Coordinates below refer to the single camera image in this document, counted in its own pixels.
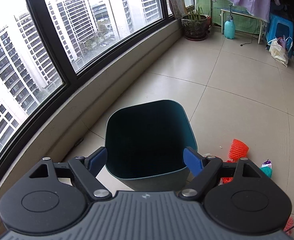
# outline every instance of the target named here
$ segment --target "table leg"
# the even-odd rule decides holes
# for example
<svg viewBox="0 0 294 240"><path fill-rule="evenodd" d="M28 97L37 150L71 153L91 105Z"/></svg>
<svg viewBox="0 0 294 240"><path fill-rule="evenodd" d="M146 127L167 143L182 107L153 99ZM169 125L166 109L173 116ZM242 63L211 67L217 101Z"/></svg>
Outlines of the table leg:
<svg viewBox="0 0 294 240"><path fill-rule="evenodd" d="M260 43L260 38L262 37L262 27L263 27L263 20L260 20L260 35L258 37L258 44Z"/></svg>
<svg viewBox="0 0 294 240"><path fill-rule="evenodd" d="M220 11L220 15L222 16L222 34L224 34L224 12Z"/></svg>

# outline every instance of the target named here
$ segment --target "trash can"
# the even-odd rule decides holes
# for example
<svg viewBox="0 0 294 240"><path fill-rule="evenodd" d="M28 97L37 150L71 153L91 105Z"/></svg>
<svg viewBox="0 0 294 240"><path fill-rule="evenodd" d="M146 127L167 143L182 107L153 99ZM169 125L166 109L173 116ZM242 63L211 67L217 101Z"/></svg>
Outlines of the trash can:
<svg viewBox="0 0 294 240"><path fill-rule="evenodd" d="M183 107L160 100L116 111L108 120L108 172L135 191L181 190L189 174L183 161L196 140Z"/></svg>

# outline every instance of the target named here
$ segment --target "green curtain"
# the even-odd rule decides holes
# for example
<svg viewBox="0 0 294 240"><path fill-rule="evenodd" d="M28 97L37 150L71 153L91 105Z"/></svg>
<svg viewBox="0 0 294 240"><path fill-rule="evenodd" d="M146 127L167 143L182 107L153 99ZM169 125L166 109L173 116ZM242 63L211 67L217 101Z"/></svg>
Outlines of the green curtain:
<svg viewBox="0 0 294 240"><path fill-rule="evenodd" d="M213 22L221 25L221 17L220 17L220 8L228 9L229 8L229 2L228 0L216 0L216 2L213 3ZM210 11L210 0L195 0L195 7L196 8L202 8L204 14L208 14ZM233 7L236 10L239 11L246 11L244 7L237 6ZM224 21L227 20L228 13L225 13L224 15ZM234 17L234 23L236 26L236 30L247 32L247 33L259 33L259 27L260 23L259 20L241 16L241 15L233 15Z"/></svg>

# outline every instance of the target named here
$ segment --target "white table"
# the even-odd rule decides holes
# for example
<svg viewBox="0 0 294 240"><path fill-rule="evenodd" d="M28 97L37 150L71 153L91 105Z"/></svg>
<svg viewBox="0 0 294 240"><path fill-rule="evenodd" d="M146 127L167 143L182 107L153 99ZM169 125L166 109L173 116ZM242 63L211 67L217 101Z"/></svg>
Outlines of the white table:
<svg viewBox="0 0 294 240"><path fill-rule="evenodd" d="M224 14L225 14L225 12L230 12L230 10L228 10L228 9L220 9L220 14L221 14L221 17L222 17L222 34L224 34ZM241 12L235 12L233 10L232 10L232 14L237 14L237 15L242 15L242 16L249 17L249 18L258 19L258 23L260 22L260 35L258 37L258 44L259 44L260 43L260 38L262 37L263 20L255 17L255 16L252 16L250 14L245 14L245 13L241 13Z"/></svg>

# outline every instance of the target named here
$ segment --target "blue plastic stool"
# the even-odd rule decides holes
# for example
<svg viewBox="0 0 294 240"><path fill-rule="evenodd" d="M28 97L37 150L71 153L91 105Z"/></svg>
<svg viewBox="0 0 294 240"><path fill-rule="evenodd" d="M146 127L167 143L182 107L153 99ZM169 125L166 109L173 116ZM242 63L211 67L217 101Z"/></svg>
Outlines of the blue plastic stool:
<svg viewBox="0 0 294 240"><path fill-rule="evenodd" d="M294 36L294 24L290 20L286 20L280 16L270 13L269 14L269 25L266 31L266 41L270 42L275 38L280 38L285 36L287 39ZM292 39L288 39L286 48L289 49ZM288 51L288 57L292 57L292 49Z"/></svg>

